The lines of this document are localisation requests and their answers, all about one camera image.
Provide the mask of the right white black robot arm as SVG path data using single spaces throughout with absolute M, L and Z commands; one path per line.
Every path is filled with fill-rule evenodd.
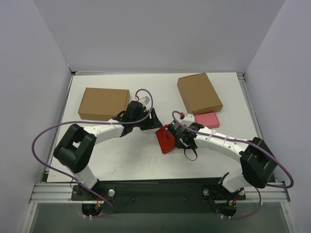
M 265 188 L 276 168 L 276 162 L 262 152 L 264 150 L 271 153 L 271 151 L 258 137 L 252 140 L 235 139 L 198 123 L 192 123 L 186 129 L 176 121 L 170 123 L 167 130 L 174 137 L 176 148 L 185 150 L 205 148 L 240 163 L 241 168 L 235 172 L 227 172 L 220 181 L 230 193 L 246 186 Z

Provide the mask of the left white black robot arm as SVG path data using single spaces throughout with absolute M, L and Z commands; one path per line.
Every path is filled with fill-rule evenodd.
M 96 185 L 99 180 L 88 166 L 95 145 L 123 137 L 135 127 L 146 131 L 163 126 L 155 109 L 148 108 L 149 101 L 148 97 L 131 101 L 126 110 L 108 120 L 106 124 L 85 127 L 72 124 L 56 146 L 54 157 L 84 185 L 82 193 L 87 199 L 96 199 L 100 193 L 100 188 Z

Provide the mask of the red paper box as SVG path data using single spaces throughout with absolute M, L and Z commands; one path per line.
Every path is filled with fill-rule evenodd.
M 158 129 L 155 132 L 155 134 L 156 134 L 156 137 L 157 137 L 158 144 L 160 146 L 161 152 L 163 154 L 170 153 L 171 151 L 176 149 L 175 138 L 168 131 L 168 125 L 164 125 L 160 129 Z

